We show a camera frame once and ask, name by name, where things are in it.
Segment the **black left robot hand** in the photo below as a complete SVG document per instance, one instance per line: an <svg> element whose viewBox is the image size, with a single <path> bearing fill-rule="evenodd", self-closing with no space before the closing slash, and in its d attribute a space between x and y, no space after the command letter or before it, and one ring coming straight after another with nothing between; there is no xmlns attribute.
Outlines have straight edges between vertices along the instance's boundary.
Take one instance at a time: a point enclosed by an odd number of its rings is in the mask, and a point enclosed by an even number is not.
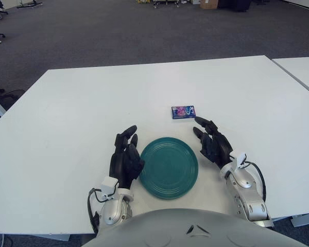
<svg viewBox="0 0 309 247"><path fill-rule="evenodd" d="M118 179L119 188L130 189L133 180L139 177L145 165L136 148L138 144L136 131L137 126L133 125L116 135L109 176Z"/></svg>

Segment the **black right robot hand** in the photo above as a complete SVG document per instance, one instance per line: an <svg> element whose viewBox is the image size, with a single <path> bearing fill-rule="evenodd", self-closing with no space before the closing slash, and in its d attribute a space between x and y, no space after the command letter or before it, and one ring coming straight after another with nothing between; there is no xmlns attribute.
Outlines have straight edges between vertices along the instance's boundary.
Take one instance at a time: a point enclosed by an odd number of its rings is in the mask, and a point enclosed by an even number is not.
<svg viewBox="0 0 309 247"><path fill-rule="evenodd" d="M193 127L193 132L200 139L200 153L219 169L231 162L230 153L233 151L227 138L218 131L218 127L211 121L195 117L195 122L205 128L205 132Z"/></svg>

